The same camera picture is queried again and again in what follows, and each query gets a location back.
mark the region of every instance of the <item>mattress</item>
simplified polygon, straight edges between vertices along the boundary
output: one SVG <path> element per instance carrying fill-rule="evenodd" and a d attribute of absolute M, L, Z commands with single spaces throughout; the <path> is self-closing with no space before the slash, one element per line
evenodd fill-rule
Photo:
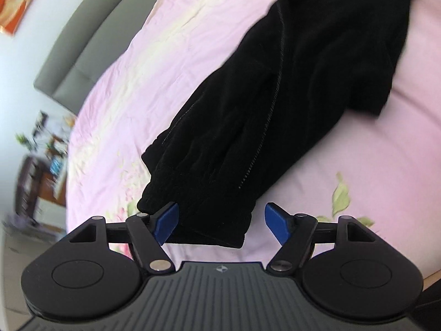
<path fill-rule="evenodd" d="M 137 213 L 150 180 L 140 155 L 274 0 L 158 0 L 128 50 L 80 111 L 69 146 L 68 230 L 94 215 Z M 264 207 L 321 221 L 350 214 L 429 276 L 441 269 L 441 0 L 413 0 L 406 46 L 378 119 L 347 111 L 257 201 L 241 249 L 165 244 L 183 260 L 261 261 L 279 243 Z M 113 245 L 129 255 L 126 245 Z M 316 247 L 316 253 L 332 245 Z"/>

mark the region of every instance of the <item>pink bedding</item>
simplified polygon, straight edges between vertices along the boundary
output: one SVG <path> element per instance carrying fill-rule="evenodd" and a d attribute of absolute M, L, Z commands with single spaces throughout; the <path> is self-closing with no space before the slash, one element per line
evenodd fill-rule
<path fill-rule="evenodd" d="M 274 0 L 158 0 L 89 95 L 71 137 L 68 229 L 124 221 L 149 182 L 140 155 Z M 347 112 L 257 202 L 242 249 L 164 245 L 182 260 L 262 261 L 279 248 L 263 210 L 350 214 L 412 260 L 441 269 L 441 0 L 414 0 L 407 44 L 378 119 Z M 128 253 L 122 246 L 115 249 Z"/>

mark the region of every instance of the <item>upholstered headboard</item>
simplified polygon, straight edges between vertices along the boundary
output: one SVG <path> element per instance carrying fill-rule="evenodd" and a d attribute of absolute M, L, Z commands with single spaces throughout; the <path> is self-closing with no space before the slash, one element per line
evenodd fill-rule
<path fill-rule="evenodd" d="M 78 114 L 105 70 L 127 50 L 156 0 L 84 0 L 55 42 L 34 87 Z"/>

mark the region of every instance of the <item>bed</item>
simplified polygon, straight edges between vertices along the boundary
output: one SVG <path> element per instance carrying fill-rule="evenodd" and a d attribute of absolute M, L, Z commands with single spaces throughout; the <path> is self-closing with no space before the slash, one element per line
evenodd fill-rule
<path fill-rule="evenodd" d="M 69 146 L 69 230 L 97 214 L 118 222 L 137 213 L 150 180 L 140 155 L 274 0 L 155 1 L 127 50 L 88 85 L 90 93 L 83 91 L 84 104 L 75 102 L 82 107 Z M 407 43 L 381 116 L 345 113 L 257 201 L 241 249 L 165 244 L 166 252 L 176 265 L 183 260 L 266 264 L 279 243 L 266 228 L 263 211 L 275 202 L 291 214 L 305 212 L 323 221 L 353 215 L 424 277 L 440 270 L 440 61 L 441 0 L 413 0 Z M 71 98 L 72 92 L 63 93 Z M 124 245 L 112 247 L 129 254 Z M 316 247 L 316 253 L 330 247 Z"/>

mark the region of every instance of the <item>white wall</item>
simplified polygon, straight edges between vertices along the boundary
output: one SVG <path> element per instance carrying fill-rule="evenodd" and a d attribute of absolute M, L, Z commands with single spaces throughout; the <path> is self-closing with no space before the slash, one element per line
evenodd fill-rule
<path fill-rule="evenodd" d="M 63 26 L 81 1 L 34 0 L 15 36 L 0 34 L 0 220 L 12 211 L 15 179 L 26 154 L 15 141 L 15 134 L 30 135 L 40 110 L 50 115 L 64 113 L 62 107 L 36 91 L 33 82 Z M 3 292 L 0 295 L 0 330 L 3 331 L 6 330 Z"/>

